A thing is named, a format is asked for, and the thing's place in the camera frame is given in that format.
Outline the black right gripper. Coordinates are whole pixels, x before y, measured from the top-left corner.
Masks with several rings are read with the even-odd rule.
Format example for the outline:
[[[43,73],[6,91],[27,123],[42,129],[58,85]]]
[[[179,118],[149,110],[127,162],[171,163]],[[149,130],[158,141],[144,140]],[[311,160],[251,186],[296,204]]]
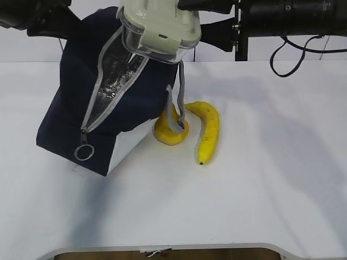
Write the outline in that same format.
[[[178,8],[230,14],[232,18],[201,24],[201,41],[225,52],[235,51],[235,61],[248,60],[248,1],[179,1]]]

